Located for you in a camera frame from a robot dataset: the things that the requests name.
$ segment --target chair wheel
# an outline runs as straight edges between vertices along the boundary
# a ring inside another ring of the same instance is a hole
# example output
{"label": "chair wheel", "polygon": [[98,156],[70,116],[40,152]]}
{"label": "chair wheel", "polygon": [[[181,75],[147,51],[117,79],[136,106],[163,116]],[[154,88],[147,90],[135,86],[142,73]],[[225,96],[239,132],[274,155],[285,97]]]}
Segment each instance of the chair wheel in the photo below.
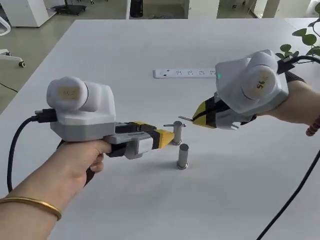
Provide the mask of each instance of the chair wheel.
{"label": "chair wheel", "polygon": [[20,68],[25,68],[26,67],[25,62],[24,61],[19,62],[19,67]]}

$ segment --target gray floor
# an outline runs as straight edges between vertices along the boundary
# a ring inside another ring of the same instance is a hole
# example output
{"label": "gray floor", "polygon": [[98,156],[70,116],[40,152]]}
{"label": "gray floor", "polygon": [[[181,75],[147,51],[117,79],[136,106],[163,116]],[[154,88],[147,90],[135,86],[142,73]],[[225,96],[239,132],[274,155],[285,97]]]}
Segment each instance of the gray floor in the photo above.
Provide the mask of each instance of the gray floor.
{"label": "gray floor", "polygon": [[[74,20],[125,19],[126,2],[126,0],[109,0],[109,2],[95,0],[95,4],[91,5],[89,0],[82,0],[81,4],[86,4],[87,10],[79,16],[55,15],[40,28],[13,27],[9,34],[0,37],[0,49],[8,49],[13,56],[21,57],[27,67],[19,68],[17,63],[1,61],[0,83],[19,91]],[[184,18],[184,9],[179,5],[145,5],[144,13],[143,18],[145,19],[163,16],[165,18]],[[251,17],[242,6],[236,10],[223,4],[219,6],[218,18]],[[14,91],[0,85],[0,113],[15,95]]]}

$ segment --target power strip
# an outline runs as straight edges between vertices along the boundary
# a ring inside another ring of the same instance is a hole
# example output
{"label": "power strip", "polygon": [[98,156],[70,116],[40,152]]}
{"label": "power strip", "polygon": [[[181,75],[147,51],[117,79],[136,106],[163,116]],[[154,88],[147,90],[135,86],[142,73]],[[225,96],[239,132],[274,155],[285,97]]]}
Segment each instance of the power strip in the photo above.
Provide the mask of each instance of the power strip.
{"label": "power strip", "polygon": [[204,69],[158,69],[153,70],[155,79],[215,78],[214,68]]}

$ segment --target metal peg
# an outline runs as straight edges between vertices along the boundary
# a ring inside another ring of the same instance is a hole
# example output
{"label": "metal peg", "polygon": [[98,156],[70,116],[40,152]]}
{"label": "metal peg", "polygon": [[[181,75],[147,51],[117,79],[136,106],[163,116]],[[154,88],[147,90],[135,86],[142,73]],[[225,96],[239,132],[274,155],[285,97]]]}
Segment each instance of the metal peg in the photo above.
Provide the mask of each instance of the metal peg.
{"label": "metal peg", "polygon": [[180,145],[182,143],[181,135],[182,135],[182,128],[186,127],[187,125],[183,124],[180,121],[175,121],[173,124],[163,125],[164,127],[173,127],[174,138],[172,140],[172,144]]}
{"label": "metal peg", "polygon": [[[175,125],[174,124],[166,124],[166,125],[163,125],[164,127],[174,127]],[[181,127],[185,128],[187,125],[185,125],[184,123],[182,124]]]}
{"label": "metal peg", "polygon": [[176,162],[176,166],[180,170],[184,170],[188,167],[188,152],[189,146],[187,144],[181,144],[179,148],[179,157]]}

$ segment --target bracelet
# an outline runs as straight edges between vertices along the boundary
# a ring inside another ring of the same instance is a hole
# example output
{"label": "bracelet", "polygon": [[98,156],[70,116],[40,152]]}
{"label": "bracelet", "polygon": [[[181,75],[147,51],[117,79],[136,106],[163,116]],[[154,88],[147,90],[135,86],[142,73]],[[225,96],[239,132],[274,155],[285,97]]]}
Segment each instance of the bracelet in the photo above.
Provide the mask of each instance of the bracelet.
{"label": "bracelet", "polygon": [[61,219],[62,213],[61,211],[56,208],[55,206],[41,200],[36,200],[29,197],[20,197],[20,196],[12,196],[12,197],[4,197],[0,199],[0,204],[5,203],[21,203],[21,204],[28,204],[38,209],[44,210],[50,214],[56,215],[58,221]]}
{"label": "bracelet", "polygon": [[309,126],[305,134],[308,137],[312,137],[313,135],[316,134],[316,132],[320,129],[320,116],[314,121],[312,125]]}

